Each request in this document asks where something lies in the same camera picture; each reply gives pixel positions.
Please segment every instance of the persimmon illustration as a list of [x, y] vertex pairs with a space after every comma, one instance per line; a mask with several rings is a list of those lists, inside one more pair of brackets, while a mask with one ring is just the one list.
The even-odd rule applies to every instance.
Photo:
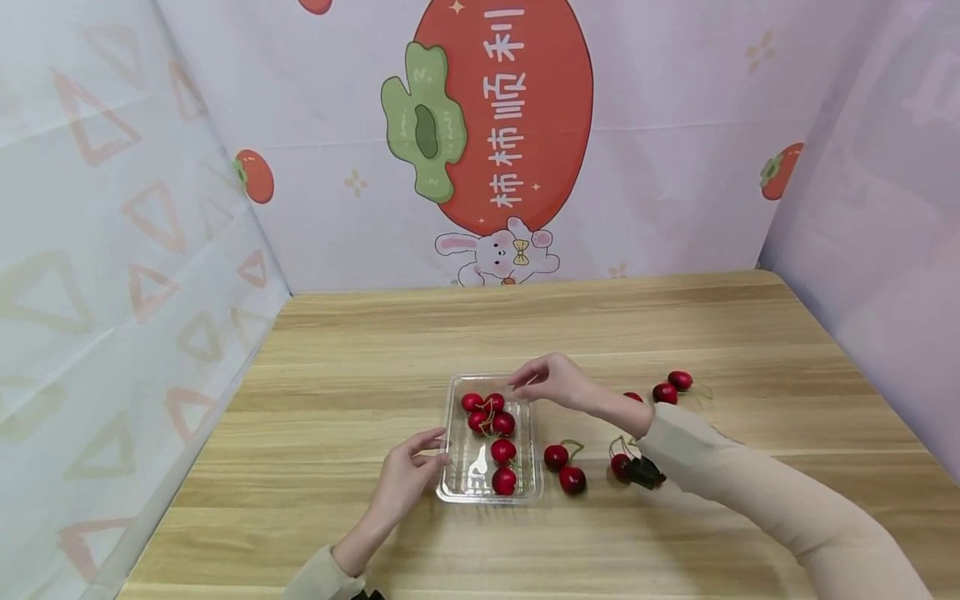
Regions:
[[764, 198], [773, 201], [783, 197], [786, 184], [790, 182], [790, 176], [793, 175], [793, 169], [797, 166], [803, 149], [803, 142], [791, 144], [763, 165], [763, 170], [760, 171], [760, 192]]
[[326, 14], [333, 6], [333, 0], [300, 0], [300, 5], [314, 14]]
[[263, 156], [253, 150], [241, 150], [233, 161], [247, 196], [257, 204], [266, 204], [274, 197], [274, 172]]
[[479, 236], [510, 217], [536, 231], [580, 173], [593, 72], [567, 0], [433, 0], [407, 45], [406, 81], [387, 80], [380, 100], [388, 147], [413, 165], [419, 195]]

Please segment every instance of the woman's right hand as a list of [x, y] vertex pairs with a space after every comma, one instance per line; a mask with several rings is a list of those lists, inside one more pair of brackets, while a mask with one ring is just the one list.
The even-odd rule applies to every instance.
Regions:
[[510, 376], [508, 383], [517, 397], [545, 398], [585, 413], [592, 412], [602, 390], [568, 356], [557, 352], [529, 361]]

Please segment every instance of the yellow bow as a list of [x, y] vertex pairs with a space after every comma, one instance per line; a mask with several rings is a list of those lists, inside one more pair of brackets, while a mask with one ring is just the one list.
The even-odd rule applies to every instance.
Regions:
[[530, 259], [523, 255], [523, 251], [530, 246], [530, 242], [526, 240], [514, 240], [514, 248], [516, 248], [516, 258], [514, 259], [514, 264], [524, 267], [530, 264]]

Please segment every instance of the black object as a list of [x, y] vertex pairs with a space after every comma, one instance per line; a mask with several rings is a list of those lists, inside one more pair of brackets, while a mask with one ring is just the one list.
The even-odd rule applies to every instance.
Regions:
[[380, 593], [378, 589], [373, 591], [373, 596], [368, 596], [365, 591], [361, 591], [357, 595], [350, 598], [350, 600], [387, 600], [383, 597], [383, 594]]
[[655, 490], [666, 480], [663, 473], [647, 457], [634, 458], [627, 469], [630, 481], [643, 486], [647, 490]]

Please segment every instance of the green calyx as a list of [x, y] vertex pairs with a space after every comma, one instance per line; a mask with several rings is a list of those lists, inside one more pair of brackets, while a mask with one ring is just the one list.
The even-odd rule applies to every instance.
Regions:
[[424, 48], [410, 42], [406, 75], [410, 90], [399, 77], [380, 89], [387, 116], [387, 146], [400, 160], [414, 165], [414, 189], [427, 200], [443, 204], [453, 197], [446, 165], [460, 160], [467, 146], [464, 113], [446, 95], [446, 52], [440, 46]]
[[233, 170], [237, 172], [237, 177], [240, 178], [240, 181], [247, 185], [247, 169], [243, 168], [243, 163], [239, 160], [233, 161]]
[[780, 165], [782, 163], [782, 154], [776, 155], [770, 160], [767, 160], [767, 163], [763, 165], [763, 170], [760, 171], [760, 187], [766, 187], [767, 183], [777, 176], [777, 173], [780, 172]]

